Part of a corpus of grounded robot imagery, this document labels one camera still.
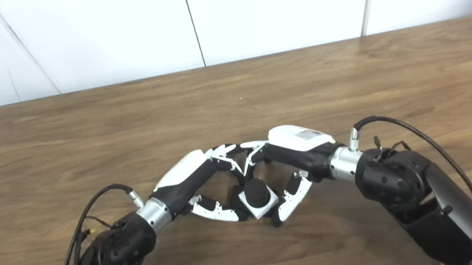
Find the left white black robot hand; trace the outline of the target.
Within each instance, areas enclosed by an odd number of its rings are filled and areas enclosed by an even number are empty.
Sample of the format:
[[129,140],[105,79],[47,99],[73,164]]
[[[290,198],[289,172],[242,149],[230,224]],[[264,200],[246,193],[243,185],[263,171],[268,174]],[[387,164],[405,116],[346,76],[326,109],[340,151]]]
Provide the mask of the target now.
[[238,182],[242,182],[244,177],[240,166],[229,157],[236,148],[235,144],[224,144],[205,152],[191,151],[159,180],[150,198],[163,204],[170,221],[188,213],[221,222],[247,220],[246,212],[197,194],[217,172],[229,171]]

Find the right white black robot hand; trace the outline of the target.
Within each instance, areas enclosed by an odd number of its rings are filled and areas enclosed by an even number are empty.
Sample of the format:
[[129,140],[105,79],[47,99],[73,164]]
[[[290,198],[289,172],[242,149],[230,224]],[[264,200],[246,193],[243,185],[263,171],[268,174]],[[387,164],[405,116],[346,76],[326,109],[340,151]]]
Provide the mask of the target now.
[[268,131],[265,141],[240,145],[247,150],[245,179],[254,177],[258,162],[278,162],[297,169],[271,214],[271,225],[278,228],[304,200],[313,183],[331,176],[331,158],[344,147],[331,135],[296,125],[280,125]]

